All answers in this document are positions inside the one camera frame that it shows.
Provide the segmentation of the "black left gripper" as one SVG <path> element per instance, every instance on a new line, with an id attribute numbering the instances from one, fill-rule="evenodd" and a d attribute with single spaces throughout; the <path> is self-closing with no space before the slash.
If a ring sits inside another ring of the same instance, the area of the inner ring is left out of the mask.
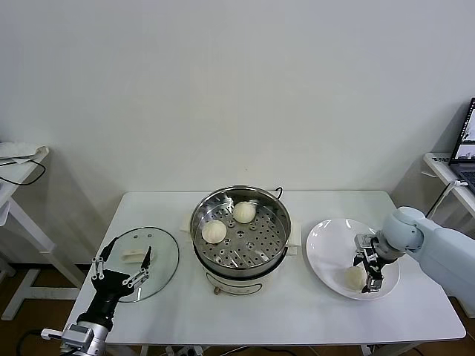
<path id="1" fill-rule="evenodd" d="M 104 247 L 98 257 L 92 259 L 92 284 L 96 293 L 87 309 L 76 319 L 78 322 L 95 323 L 107 329 L 113 328 L 115 308 L 122 297 L 131 294 L 131 288 L 141 286 L 149 278 L 152 247 L 149 246 L 138 272 L 125 274 L 104 270 L 105 262 L 111 255 L 117 238 Z"/>

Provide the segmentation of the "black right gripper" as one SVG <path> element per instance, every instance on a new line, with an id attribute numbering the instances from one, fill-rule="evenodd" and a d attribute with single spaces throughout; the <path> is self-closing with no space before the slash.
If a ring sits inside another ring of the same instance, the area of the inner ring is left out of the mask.
<path id="1" fill-rule="evenodd" d="M 363 261 L 366 271 L 366 282 L 361 290 L 362 293 L 378 292 L 383 281 L 382 269 L 386 262 L 376 253 L 375 247 L 371 243 L 365 243 L 362 247 L 362 254 L 357 254 L 353 259 L 353 266 L 359 265 Z"/>

